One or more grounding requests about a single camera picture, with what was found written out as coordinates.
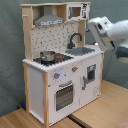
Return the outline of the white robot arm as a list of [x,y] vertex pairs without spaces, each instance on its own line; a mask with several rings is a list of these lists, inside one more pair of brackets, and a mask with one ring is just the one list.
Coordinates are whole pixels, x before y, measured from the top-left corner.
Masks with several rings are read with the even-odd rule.
[[96,17],[88,21],[88,26],[102,51],[114,50],[114,41],[120,40],[116,58],[128,63],[128,20],[111,23],[107,17]]

